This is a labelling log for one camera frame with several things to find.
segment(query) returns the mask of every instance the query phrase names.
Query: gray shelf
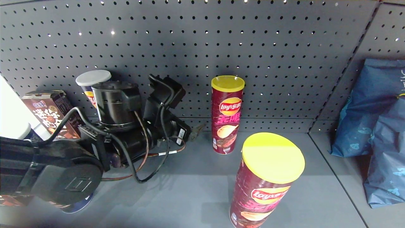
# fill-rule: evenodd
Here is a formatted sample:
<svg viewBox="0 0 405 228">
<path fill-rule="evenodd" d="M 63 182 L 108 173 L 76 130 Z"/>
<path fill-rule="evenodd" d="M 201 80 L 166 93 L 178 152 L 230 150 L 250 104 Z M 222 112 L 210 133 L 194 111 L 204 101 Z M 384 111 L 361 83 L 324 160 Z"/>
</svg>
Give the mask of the gray shelf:
<svg viewBox="0 0 405 228">
<path fill-rule="evenodd" d="M 326 133 L 312 133 L 311 138 L 329 163 L 341 182 L 347 195 L 353 201 L 359 214 L 369 228 L 403 227 L 405 203 L 372 209 L 366 200 L 363 182 L 367 176 L 369 157 L 341 158 L 329 154 L 330 136 Z"/>
<path fill-rule="evenodd" d="M 183 152 L 171 155 L 157 177 L 146 184 L 133 179 L 103 183 L 88 207 L 72 215 L 40 199 L 25 208 L 2 207 L 0 222 L 53 228 L 231 228 L 228 210 L 241 159 L 239 150 L 251 134 L 240 132 L 236 150 L 223 156 L 214 153 L 209 132 L 203 132 Z M 262 228 L 365 227 L 310 137 L 304 133 L 281 135 L 301 148 L 306 168 Z M 144 172 L 152 170 L 158 160 L 148 162 Z M 128 173 L 113 170 L 106 175 Z"/>
</svg>

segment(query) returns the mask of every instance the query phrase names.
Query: perforated metal panel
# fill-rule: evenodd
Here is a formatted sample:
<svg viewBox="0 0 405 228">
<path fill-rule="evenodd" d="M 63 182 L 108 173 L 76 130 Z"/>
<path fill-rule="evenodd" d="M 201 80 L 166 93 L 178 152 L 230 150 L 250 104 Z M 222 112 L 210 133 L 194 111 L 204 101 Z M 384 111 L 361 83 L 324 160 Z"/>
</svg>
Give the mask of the perforated metal panel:
<svg viewBox="0 0 405 228">
<path fill-rule="evenodd" d="M 319 120 L 337 120 L 366 58 L 405 59 L 405 6 L 382 4 Z"/>
<path fill-rule="evenodd" d="M 187 91 L 174 113 L 209 118 L 210 81 L 246 81 L 244 118 L 314 119 L 346 66 L 376 1 L 39 1 L 1 7 L 0 71 L 18 95 L 64 89 L 93 69 L 136 82 L 170 76 Z"/>
</svg>

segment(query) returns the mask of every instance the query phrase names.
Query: white lid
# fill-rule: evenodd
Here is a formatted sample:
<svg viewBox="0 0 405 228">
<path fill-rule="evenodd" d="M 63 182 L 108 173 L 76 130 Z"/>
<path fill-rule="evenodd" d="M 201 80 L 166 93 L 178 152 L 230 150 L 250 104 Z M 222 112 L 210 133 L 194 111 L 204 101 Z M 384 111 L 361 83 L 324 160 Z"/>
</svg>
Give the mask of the white lid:
<svg viewBox="0 0 405 228">
<path fill-rule="evenodd" d="M 12 139 L 24 139 L 31 130 L 31 124 L 21 121 L 2 120 L 0 136 Z"/>
<path fill-rule="evenodd" d="M 78 86 L 92 86 L 99 82 L 108 81 L 110 78 L 111 73 L 106 70 L 88 71 L 79 75 L 76 78 L 76 83 Z"/>
</svg>

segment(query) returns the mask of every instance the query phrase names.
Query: lay's chip can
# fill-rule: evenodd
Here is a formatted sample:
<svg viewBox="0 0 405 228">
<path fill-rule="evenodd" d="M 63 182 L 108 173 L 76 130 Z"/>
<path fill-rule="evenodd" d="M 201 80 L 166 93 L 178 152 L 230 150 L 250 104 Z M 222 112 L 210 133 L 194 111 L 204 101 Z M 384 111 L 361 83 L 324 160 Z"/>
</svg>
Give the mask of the lay's chip can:
<svg viewBox="0 0 405 228">
<path fill-rule="evenodd" d="M 258 228 L 304 171 L 300 149 L 273 133 L 256 133 L 242 147 L 229 218 L 235 228 Z"/>
<path fill-rule="evenodd" d="M 235 146 L 245 81 L 237 76 L 222 75 L 213 78 L 211 86 L 212 147 L 215 152 L 226 155 Z"/>
</svg>

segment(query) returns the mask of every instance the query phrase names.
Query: white label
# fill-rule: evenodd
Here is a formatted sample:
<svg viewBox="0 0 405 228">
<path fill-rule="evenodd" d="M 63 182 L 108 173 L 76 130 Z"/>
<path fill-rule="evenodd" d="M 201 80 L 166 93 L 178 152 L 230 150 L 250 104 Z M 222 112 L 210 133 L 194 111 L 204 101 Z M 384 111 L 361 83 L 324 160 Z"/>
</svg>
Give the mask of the white label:
<svg viewBox="0 0 405 228">
<path fill-rule="evenodd" d="M 180 129 L 179 137 L 180 137 L 180 138 L 183 138 L 184 133 L 185 133 L 185 131 L 184 131 L 183 129 Z M 176 143 L 180 146 L 180 145 L 181 145 L 181 140 L 180 140 L 180 139 L 177 139 Z"/>
</svg>

